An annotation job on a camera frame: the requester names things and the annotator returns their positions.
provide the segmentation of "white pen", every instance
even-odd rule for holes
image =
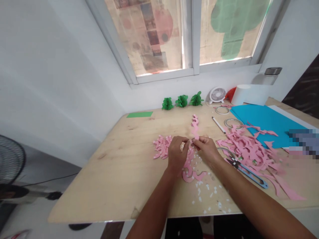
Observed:
[[[223,133],[226,134],[226,131],[220,126],[220,124],[217,122],[217,120],[215,120],[214,117],[212,117],[212,119],[215,121],[215,123],[216,123],[217,126],[221,129],[221,131],[223,131]]]

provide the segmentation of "paper tree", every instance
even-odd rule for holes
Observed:
[[[184,108],[185,106],[187,106],[187,99],[188,99],[188,96],[182,95],[178,97],[178,100],[175,101],[175,103],[177,104],[178,107]]]
[[[164,98],[163,104],[162,104],[163,108],[162,110],[170,110],[172,108],[174,108],[173,104],[172,104],[172,98]]]
[[[264,19],[270,0],[217,0],[211,13],[211,26],[224,33],[221,57],[230,60],[238,57],[245,33],[255,29]]]
[[[202,92],[201,91],[199,91],[196,95],[194,95],[193,97],[192,97],[192,99],[190,100],[190,105],[192,105],[192,106],[198,106],[198,105],[202,105],[202,101],[204,101],[204,100],[202,100],[202,98],[200,97],[200,94],[201,94]]]

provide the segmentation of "wire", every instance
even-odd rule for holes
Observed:
[[[210,105],[207,104],[207,101],[206,101],[206,105],[210,106]],[[220,103],[220,105],[212,105],[212,106],[221,106],[221,105],[222,105],[222,103]]]
[[[27,185],[23,185],[22,187],[31,186],[31,185],[36,185],[36,184],[41,184],[41,183],[46,183],[46,182],[53,181],[53,180],[57,180],[57,179],[67,178],[67,177],[71,177],[71,176],[76,175],[76,174],[78,174],[78,173],[71,174],[71,175],[69,175],[69,176],[65,176],[65,177],[61,177],[61,178],[50,179],[50,180],[47,180],[47,181],[44,181],[44,182],[40,182],[40,183],[27,184]]]

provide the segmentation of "wooden table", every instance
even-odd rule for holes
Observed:
[[[318,119],[274,99],[269,98],[267,105],[276,105],[319,128]],[[175,107],[170,111],[156,109],[151,117],[146,118],[126,118],[124,115],[58,200],[49,222],[84,223],[136,218],[167,167],[167,159],[153,159],[156,153],[153,140],[159,134],[192,138],[193,114],[199,118],[199,134],[214,140],[224,139],[225,135],[211,117],[216,117],[222,125],[225,119],[234,118],[231,113],[219,115],[213,107],[206,105]],[[199,158],[195,158],[193,164],[198,172],[211,172]],[[267,179],[269,188],[264,191],[287,209],[318,207],[319,167],[314,165],[313,160],[308,160],[298,168],[287,169],[283,176],[292,189],[307,198],[306,201],[291,201],[288,197],[278,199]],[[199,186],[200,202],[196,180],[186,183],[179,179],[168,216],[199,216],[204,215],[204,211],[206,215],[240,213],[227,191],[220,188],[221,183],[213,173],[206,175],[203,182]],[[217,194],[210,197],[214,187],[217,187]]]

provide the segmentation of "hand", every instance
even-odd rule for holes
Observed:
[[[203,151],[205,160],[208,162],[212,163],[215,159],[219,159],[221,157],[213,139],[200,136],[199,140],[192,139],[192,142],[192,146],[195,145],[197,151]]]
[[[180,150],[182,142],[185,143],[183,151]],[[174,175],[179,175],[184,167],[189,139],[181,136],[174,136],[168,148],[168,166],[167,169]]]

